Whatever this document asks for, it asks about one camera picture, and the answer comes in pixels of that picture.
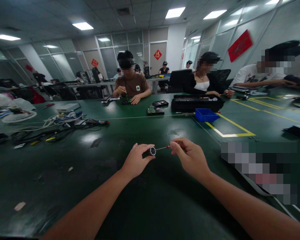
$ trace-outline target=hand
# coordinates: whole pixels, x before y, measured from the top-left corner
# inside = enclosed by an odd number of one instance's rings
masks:
[[[119,93],[119,94],[127,93],[126,87],[119,86],[119,87],[117,88],[117,93]]]
[[[186,138],[177,138],[170,142],[173,155],[178,155],[183,169],[202,184],[207,182],[211,171],[202,148]]]
[[[140,102],[140,99],[141,99],[141,97],[139,94],[135,95],[133,98],[131,98],[131,104],[132,105],[138,104],[138,102]]]
[[[275,80],[270,80],[269,85],[289,87],[291,85],[296,85],[296,83],[284,79],[275,79]]]
[[[224,90],[223,93],[225,93],[226,97],[231,98],[234,95],[235,91],[233,91],[233,90]]]
[[[133,145],[126,161],[124,162],[120,171],[124,172],[129,178],[133,179],[139,176],[146,165],[152,160],[155,159],[155,156],[147,156],[142,158],[142,154],[146,152],[151,147],[154,147],[153,144],[140,144],[137,143]]]
[[[220,97],[220,94],[216,91],[206,92],[206,95],[216,95],[217,97]]]

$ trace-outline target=black toolbox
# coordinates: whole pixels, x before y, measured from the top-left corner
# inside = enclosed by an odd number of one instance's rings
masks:
[[[195,112],[196,108],[208,108],[213,112],[218,112],[225,101],[216,95],[174,95],[171,102],[173,112]]]

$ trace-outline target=white fan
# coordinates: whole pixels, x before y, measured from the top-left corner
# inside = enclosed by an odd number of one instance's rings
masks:
[[[16,122],[22,122],[25,120],[28,120],[30,118],[33,118],[37,115],[36,112],[30,111],[29,113],[20,113],[20,114],[10,114],[8,116],[5,116],[2,121],[4,123],[16,123]]]

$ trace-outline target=door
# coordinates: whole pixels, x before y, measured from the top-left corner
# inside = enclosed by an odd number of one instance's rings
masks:
[[[160,51],[161,57],[157,60],[154,54]],[[150,44],[150,75],[158,74],[160,68],[162,68],[163,62],[166,60],[167,43],[151,43]]]

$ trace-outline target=green workbench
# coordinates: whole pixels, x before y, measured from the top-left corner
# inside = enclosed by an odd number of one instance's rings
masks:
[[[200,145],[214,173],[283,211],[273,198],[257,194],[220,157],[220,143],[254,142],[248,138],[251,134],[260,142],[300,142],[298,137],[283,135],[283,128],[300,122],[300,110],[292,110],[291,100],[271,99],[284,94],[285,90],[274,89],[267,96],[270,98],[240,103],[227,100],[220,110],[222,118],[211,126],[171,112],[174,94],[151,95],[132,106],[121,105],[121,100],[107,106],[99,100],[79,100],[81,108],[77,111],[83,111],[86,118],[108,120],[110,125],[101,126],[99,131],[93,131],[98,127],[77,130],[56,143],[39,142],[19,149],[13,149],[11,141],[0,144],[0,236],[39,238],[119,170],[134,143],[162,148],[178,137]],[[165,115],[147,116],[147,107],[158,100],[169,102]],[[41,126],[43,120],[57,113],[56,106],[64,103],[56,102],[45,110],[45,104],[37,104],[38,115],[22,123],[3,124],[0,120],[0,133],[10,135],[15,129]],[[97,239],[249,239],[170,152],[158,151],[156,159],[122,191]],[[16,212],[19,202],[26,205]],[[286,208],[300,221],[299,212],[292,206]]]

